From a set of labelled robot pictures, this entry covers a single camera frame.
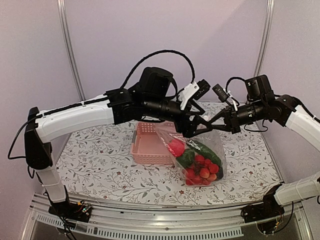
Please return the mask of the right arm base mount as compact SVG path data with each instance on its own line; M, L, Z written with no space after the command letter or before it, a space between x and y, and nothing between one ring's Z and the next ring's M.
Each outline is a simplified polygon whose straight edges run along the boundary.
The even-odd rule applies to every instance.
M277 203L249 204L241 209L240 216L245 223L256 222L283 215L285 210Z

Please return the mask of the orange red pepper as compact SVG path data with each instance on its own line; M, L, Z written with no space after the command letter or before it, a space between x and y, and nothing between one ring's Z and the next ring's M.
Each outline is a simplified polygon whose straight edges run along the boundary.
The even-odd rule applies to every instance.
M174 157L180 157L185 152L185 143L179 139L173 139L167 144L167 149Z

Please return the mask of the green cucumber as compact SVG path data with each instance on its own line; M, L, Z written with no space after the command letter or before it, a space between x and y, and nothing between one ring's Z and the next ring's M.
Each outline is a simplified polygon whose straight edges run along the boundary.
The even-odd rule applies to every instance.
M218 157L218 155L203 143L197 140L192 140L189 141L187 145L198 155L202 155L205 159L209 159L213 164L216 164L219 167L222 166L222 160Z

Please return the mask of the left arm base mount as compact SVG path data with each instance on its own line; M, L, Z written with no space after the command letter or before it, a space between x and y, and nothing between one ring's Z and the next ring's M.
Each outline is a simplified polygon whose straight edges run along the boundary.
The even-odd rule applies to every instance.
M92 206L88 203L50 202L48 212L60 218L88 223L92 214Z

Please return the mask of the red lychee bunch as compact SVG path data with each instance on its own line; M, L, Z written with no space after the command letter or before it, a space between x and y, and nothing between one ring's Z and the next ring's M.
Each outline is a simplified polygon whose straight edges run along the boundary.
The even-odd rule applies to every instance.
M219 166L205 159L202 155L196 154L193 164L183 170L185 184L187 186L210 186L217 181L216 173Z

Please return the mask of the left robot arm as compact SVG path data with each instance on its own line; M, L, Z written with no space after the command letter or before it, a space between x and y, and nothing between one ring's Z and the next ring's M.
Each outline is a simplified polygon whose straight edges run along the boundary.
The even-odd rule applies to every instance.
M51 141L79 130L141 121L143 117L173 122L176 131L186 138L213 130L213 126L201 117L203 110L191 111L195 104L191 99L185 101L185 108L181 108L182 103L134 88L123 88L54 110L39 111L33 107L29 110L24 132L26 163L35 169L52 207L63 217L70 217L75 204L69 201L67 189L52 160Z

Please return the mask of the clear zip top bag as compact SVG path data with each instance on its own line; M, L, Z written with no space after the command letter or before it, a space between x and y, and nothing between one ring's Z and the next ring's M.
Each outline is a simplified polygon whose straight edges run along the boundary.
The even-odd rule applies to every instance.
M164 146L166 148L168 146L168 143L173 139L178 139L178 140L183 141L184 145L185 145L185 150L192 149L187 145L187 143L190 141L199 141L200 143L209 147L221 159L223 173L224 173L224 177L221 180L223 180L225 178L225 174L227 172L228 166L227 166L226 155L225 155L224 147L223 147L223 144L221 141L221 137L220 137L219 132L217 130L213 130L210 132L206 132L206 133L203 133L203 134L200 134L197 136L187 138L187 137L184 137L181 133L178 133L176 131L175 126L172 122L166 121L163 123L157 123L155 125L154 129L155 129L158 137L160 138L160 140L162 141L162 143L164 144ZM172 161L173 161L175 167L180 171L181 179L184 180L184 182L185 182L185 175L183 172L184 168L179 165L179 163L176 161L176 157L174 157L172 154L171 154L171 158L172 158ZM214 181L211 185L207 185L207 186L212 186L213 184L215 184L221 180Z

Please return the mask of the green avocado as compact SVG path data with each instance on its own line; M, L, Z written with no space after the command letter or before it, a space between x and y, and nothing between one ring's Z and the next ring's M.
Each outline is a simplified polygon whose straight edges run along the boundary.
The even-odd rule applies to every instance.
M192 149L186 149L183 154L176 158L179 165L186 169L189 168L195 160L195 152Z

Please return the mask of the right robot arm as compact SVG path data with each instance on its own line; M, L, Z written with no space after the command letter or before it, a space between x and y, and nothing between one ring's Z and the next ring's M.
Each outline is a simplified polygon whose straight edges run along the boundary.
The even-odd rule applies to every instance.
M240 132L240 127L259 120L275 121L300 135L315 149L320 148L320 122L296 97L282 95L273 100L257 100L239 107L226 106L210 120L196 115L191 121L189 135L194 137L212 130ZM295 201L307 200L320 194L320 174L292 183L273 186L262 203L242 208L241 216L246 222L275 217L284 213L283 206Z

